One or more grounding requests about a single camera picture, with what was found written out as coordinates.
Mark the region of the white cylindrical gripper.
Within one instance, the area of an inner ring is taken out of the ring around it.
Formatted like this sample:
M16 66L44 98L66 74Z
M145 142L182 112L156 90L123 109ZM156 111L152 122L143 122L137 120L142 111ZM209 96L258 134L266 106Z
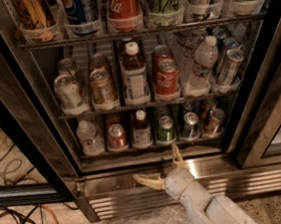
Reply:
M151 189L164 190L174 200L180 200L183 197L192 198L191 186L194 183L194 176L189 170L182 167L184 165L181 153L176 145L171 146L173 153L172 163L177 166L164 180L160 173L154 174L135 174L134 180L143 186Z

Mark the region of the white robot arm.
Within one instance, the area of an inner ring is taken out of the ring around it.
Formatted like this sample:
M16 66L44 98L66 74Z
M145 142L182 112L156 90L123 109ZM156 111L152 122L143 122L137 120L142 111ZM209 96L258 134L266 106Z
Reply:
M171 150L173 168L166 177L161 177L160 173L135 174L136 182L151 189L164 190L182 204L192 224L257 224L230 198L210 194L183 166L176 144Z

